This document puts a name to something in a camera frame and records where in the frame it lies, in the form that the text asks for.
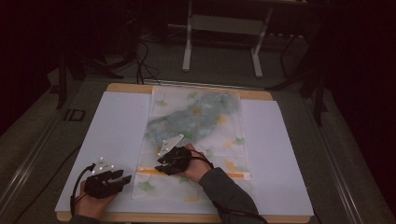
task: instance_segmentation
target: dark sleeve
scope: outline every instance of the dark sleeve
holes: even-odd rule
[[[100,221],[92,217],[74,215],[70,219],[69,224],[100,224]]]
[[[256,204],[221,168],[208,171],[199,181],[207,197],[222,207],[258,214]],[[262,223],[256,218],[224,214],[219,211],[222,223]]]

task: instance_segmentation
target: hand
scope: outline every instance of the hand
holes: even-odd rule
[[[204,156],[202,154],[200,154],[199,152],[197,152],[195,150],[195,148],[192,144],[187,144],[185,146],[185,148],[191,150],[193,157],[204,158]],[[211,170],[211,168],[207,162],[192,159],[190,161],[190,164],[189,164],[189,167],[187,168],[187,170],[185,172],[181,173],[181,175],[184,175],[187,178],[189,178],[190,180],[192,180],[193,182],[198,183],[199,180],[202,178],[202,176],[204,174],[206,174],[206,172],[208,172],[209,170]]]
[[[103,213],[105,212],[106,207],[111,202],[113,202],[113,200],[117,197],[117,194],[111,195],[104,199],[95,199],[84,191],[84,187],[85,181],[82,181],[80,184],[80,193],[75,199],[75,214],[100,220]]]

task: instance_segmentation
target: gray floor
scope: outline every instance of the gray floor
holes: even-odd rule
[[[191,70],[183,73],[184,46],[180,44],[183,42],[177,36],[171,40],[164,44],[148,41],[146,37],[145,41],[149,48],[146,64],[160,71],[157,78],[163,85],[198,83],[263,91],[263,87],[285,79],[278,57],[287,40],[281,37],[269,36],[264,40],[260,53],[264,72],[262,79],[254,77],[249,48],[244,48],[244,45],[230,48],[230,45],[223,44],[219,44],[218,48],[209,48],[205,47],[204,39],[194,43]],[[143,57],[143,46],[139,49]],[[298,64],[305,49],[303,39],[298,39],[290,48],[285,56],[288,72]],[[15,190],[15,197],[2,211],[7,215],[0,221],[13,223],[18,215],[23,214],[18,223],[60,222],[53,210],[77,153],[71,154],[61,165],[83,142],[106,86],[119,81],[134,83],[135,69],[134,64],[119,71],[118,74],[125,76],[123,80],[100,77],[94,72],[90,72],[85,81],[69,78],[70,95],[63,110],[55,109],[57,95],[45,93],[1,136],[0,192],[6,192],[14,173],[31,151],[40,149],[40,153],[36,163],[31,164],[33,171],[24,178],[24,187]],[[56,77],[57,70],[49,76]],[[150,74],[144,70],[144,76],[149,77]],[[322,222],[396,223],[332,99],[332,93],[325,92],[324,103],[328,111],[322,113],[323,127],[319,128],[312,118],[311,100],[302,99],[298,94],[300,86],[297,83],[272,94],[281,108],[308,194]],[[64,121],[68,108],[85,110],[85,119],[81,122]],[[43,193],[35,200],[42,189]],[[23,213],[30,202],[34,203]],[[309,223],[318,223],[318,219],[312,217]]]

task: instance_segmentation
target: floral patterned sheet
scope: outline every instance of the floral patterned sheet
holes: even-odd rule
[[[134,179],[133,199],[208,202],[202,188],[179,175],[158,175],[163,140],[183,134],[215,167],[221,167],[253,196],[246,137],[238,94],[193,88],[153,87],[148,126]]]

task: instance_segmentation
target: dark background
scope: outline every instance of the dark background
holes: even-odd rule
[[[141,19],[159,34],[166,36],[167,23],[185,23],[187,1],[143,2]],[[98,0],[95,6],[89,3],[2,1],[0,134],[50,88],[47,73],[58,67],[61,39],[70,41],[72,48],[80,48],[91,57],[104,59],[104,48],[111,39],[107,35],[117,32],[127,20],[122,7],[125,1]],[[294,8],[278,8],[270,32],[299,34],[302,27],[296,18],[301,17],[295,16],[298,13],[293,13]],[[254,8],[239,12],[238,7],[231,9],[241,16],[260,16],[260,11]],[[326,26],[311,48],[315,57],[328,65],[326,86],[396,215],[395,11],[395,1],[367,1],[325,18],[319,16]],[[109,15],[113,15],[113,20],[106,21]]]

